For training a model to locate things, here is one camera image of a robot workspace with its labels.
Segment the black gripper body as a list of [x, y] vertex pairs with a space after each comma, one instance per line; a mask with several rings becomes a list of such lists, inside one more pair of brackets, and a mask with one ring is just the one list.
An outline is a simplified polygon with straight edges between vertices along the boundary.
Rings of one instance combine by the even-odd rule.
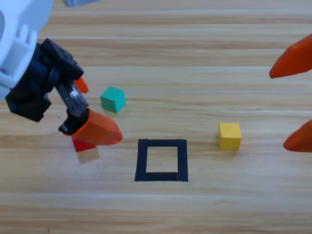
[[74, 84], [83, 73], [68, 51], [45, 39], [36, 44], [24, 75], [5, 100], [12, 113], [39, 122], [51, 105], [48, 93], [56, 89], [69, 115], [85, 121], [89, 104]]

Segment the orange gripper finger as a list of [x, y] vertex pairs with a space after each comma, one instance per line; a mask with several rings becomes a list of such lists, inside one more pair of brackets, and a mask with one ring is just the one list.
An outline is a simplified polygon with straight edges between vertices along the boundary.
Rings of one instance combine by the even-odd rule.
[[283, 143], [283, 147], [293, 152], [312, 152], [312, 121], [309, 120], [293, 132]]
[[289, 46], [269, 71], [270, 78], [281, 78], [312, 69], [312, 35]]
[[81, 93], [88, 93], [89, 88], [83, 77], [74, 80], [75, 86], [80, 90]]
[[113, 119], [90, 108], [78, 117], [69, 111], [67, 114], [67, 119], [58, 128], [64, 135], [93, 145], [114, 145], [123, 139], [123, 134]]

